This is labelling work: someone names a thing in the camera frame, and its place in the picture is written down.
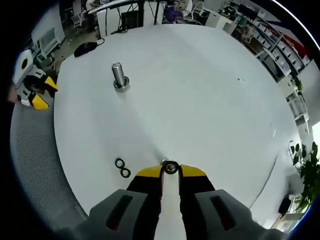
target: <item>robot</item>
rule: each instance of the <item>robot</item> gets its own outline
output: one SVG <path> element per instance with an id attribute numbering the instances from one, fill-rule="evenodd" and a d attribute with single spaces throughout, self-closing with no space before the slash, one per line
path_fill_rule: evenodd
<path id="1" fill-rule="evenodd" d="M 187 240 L 280 240 L 276 229 L 265 229 L 250 210 L 224 190 L 215 190 L 199 168 L 165 160 L 139 171 L 126 190 L 119 189 L 94 206 L 74 229 L 58 234 L 71 240 L 152 240 L 161 213 L 164 173 L 179 174 L 180 212 Z"/>
<path id="2" fill-rule="evenodd" d="M 49 107 L 48 103 L 41 97 L 47 91 L 54 98 L 58 91 L 57 80 L 46 75 L 46 73 L 34 65 L 31 50 L 25 50 L 17 58 L 13 84 L 19 101 L 28 107 L 44 110 Z"/>

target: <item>chair backrest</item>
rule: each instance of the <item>chair backrest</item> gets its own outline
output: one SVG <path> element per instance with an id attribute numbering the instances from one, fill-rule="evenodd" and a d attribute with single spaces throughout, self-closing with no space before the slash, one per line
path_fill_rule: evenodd
<path id="1" fill-rule="evenodd" d="M 74 15 L 71 19 L 74 25 L 79 25 L 81 23 L 81 18 L 79 15 Z"/>

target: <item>rubber ring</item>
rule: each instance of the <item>rubber ring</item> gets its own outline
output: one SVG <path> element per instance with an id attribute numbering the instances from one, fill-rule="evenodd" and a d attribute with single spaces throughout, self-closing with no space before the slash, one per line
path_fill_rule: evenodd
<path id="1" fill-rule="evenodd" d="M 168 165 L 174 165 L 174 170 L 173 171 L 170 171 L 169 169 L 167 169 L 167 166 Z M 178 172 L 178 170 L 179 170 L 179 164 L 176 162 L 176 161 L 166 161 L 165 163 L 164 163 L 164 172 L 166 173 L 166 174 L 175 174 L 176 172 Z"/>
<path id="2" fill-rule="evenodd" d="M 128 168 L 125 168 L 125 167 L 124 167 L 124 168 L 121 169 L 120 174 L 121 174 L 122 177 L 124 177 L 125 179 L 127 179 L 127 178 L 130 177 L 131 171 L 130 171 Z"/>
<path id="3" fill-rule="evenodd" d="M 123 169 L 126 165 L 125 161 L 121 158 L 121 157 L 118 157 L 115 161 L 114 161 L 114 164 L 115 166 L 118 168 L 118 169 Z"/>

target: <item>white round table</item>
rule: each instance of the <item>white round table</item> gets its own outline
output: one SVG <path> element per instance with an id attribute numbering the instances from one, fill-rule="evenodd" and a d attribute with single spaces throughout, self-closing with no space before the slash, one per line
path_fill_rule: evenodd
<path id="1" fill-rule="evenodd" d="M 130 79 L 124 93 L 113 87 L 115 62 Z M 204 170 L 259 223 L 276 216 L 298 130 L 272 76 L 224 31 L 177 24 L 114 34 L 94 51 L 68 57 L 58 85 L 57 149 L 87 213 L 167 158 Z M 117 157 L 130 178 L 121 177 Z M 165 176 L 156 239 L 185 238 L 177 179 Z"/>

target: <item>potted plant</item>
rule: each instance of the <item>potted plant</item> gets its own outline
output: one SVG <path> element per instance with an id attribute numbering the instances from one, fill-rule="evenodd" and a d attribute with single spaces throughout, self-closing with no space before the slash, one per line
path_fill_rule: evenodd
<path id="1" fill-rule="evenodd" d="M 302 82 L 299 80 L 297 76 L 292 76 L 291 82 L 293 82 L 294 85 L 296 85 L 299 92 L 302 91 L 303 89 Z"/>
<path id="2" fill-rule="evenodd" d="M 303 179 L 303 192 L 300 199 L 297 201 L 298 209 L 303 210 L 311 206 L 320 193 L 320 164 L 318 154 L 318 146 L 315 142 L 312 143 L 312 148 L 307 153 L 306 146 L 297 144 L 290 147 L 290 156 L 293 165 Z"/>

